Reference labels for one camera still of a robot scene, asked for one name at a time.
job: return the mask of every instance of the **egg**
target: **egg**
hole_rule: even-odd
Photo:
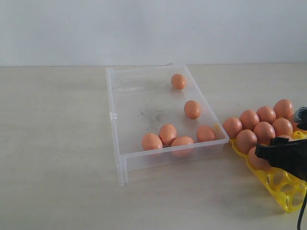
[[[271,124],[261,121],[254,128],[258,143],[270,145],[270,141],[275,137],[275,130]]]
[[[277,102],[273,108],[276,113],[276,118],[286,118],[288,119],[293,114],[293,104],[288,99],[281,99]]]
[[[172,76],[171,83],[175,89],[182,90],[186,87],[187,80],[182,74],[176,73]]]
[[[294,120],[293,120],[293,116],[294,116],[294,114],[292,114],[290,117],[289,117],[289,121],[291,122],[291,124],[292,124],[292,128],[293,128],[293,132],[295,132],[295,131],[303,131],[303,130],[301,130],[301,129],[299,129],[298,127],[297,127],[297,124],[298,123],[296,123],[296,122],[294,122]]]
[[[280,135],[279,138],[287,138],[289,139],[289,141],[294,141],[294,139],[290,136],[287,136],[287,135]]]
[[[182,136],[176,138],[172,144],[171,147],[173,146],[178,146],[178,145],[190,145],[193,144],[194,141],[192,138],[187,137],[187,136]],[[172,151],[172,155],[175,157],[187,157],[193,152],[193,149],[182,149],[182,150],[175,150]]]
[[[201,115],[201,106],[197,101],[187,101],[184,105],[184,113],[192,120],[197,119]]]
[[[272,167],[270,166],[269,162],[265,159],[259,158],[255,154],[256,147],[252,147],[248,152],[248,161],[249,164],[255,170],[264,170],[269,171]]]
[[[196,137],[199,142],[216,140],[216,134],[214,130],[207,125],[199,126],[196,132]]]
[[[255,111],[248,109],[241,114],[240,121],[243,129],[253,130],[256,124],[259,123],[259,117]]]
[[[266,121],[272,124],[276,120],[276,113],[271,107],[260,107],[256,113],[259,117],[259,121]]]
[[[177,137],[177,131],[172,124],[162,126],[159,131],[159,138],[162,140],[163,145],[170,146]]]
[[[280,117],[273,122],[272,126],[275,129],[277,137],[279,137],[280,135],[292,136],[293,127],[289,120]]]
[[[224,121],[223,128],[225,129],[229,138],[234,139],[238,133],[242,131],[242,123],[238,118],[230,117]]]
[[[154,133],[147,133],[142,138],[142,146],[145,151],[163,148],[161,139]]]
[[[256,144],[257,136],[249,129],[242,130],[236,137],[236,148],[243,154],[248,154],[248,151]]]

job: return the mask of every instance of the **white wall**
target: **white wall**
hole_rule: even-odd
[[[307,62],[306,0],[0,0],[0,66]]]

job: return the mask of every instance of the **plastic hinge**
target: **plastic hinge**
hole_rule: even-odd
[[[117,119],[117,114],[112,114],[110,112],[110,119],[111,119],[111,121]]]

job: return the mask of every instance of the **yellow egg tray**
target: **yellow egg tray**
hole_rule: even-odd
[[[296,131],[293,133],[292,137],[293,139],[307,139],[307,132]],[[307,183],[305,181],[278,168],[272,167],[268,172],[264,170],[255,170],[250,165],[248,156],[241,153],[236,148],[236,140],[231,139],[230,143],[233,150],[246,160],[246,165],[255,176],[258,177],[285,212],[290,213],[301,208],[304,196],[307,192]]]

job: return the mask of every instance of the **table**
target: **table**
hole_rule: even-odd
[[[304,63],[188,68],[221,122],[282,98],[307,105]],[[1,67],[0,146],[3,230],[296,227],[229,145],[119,187],[105,67]]]

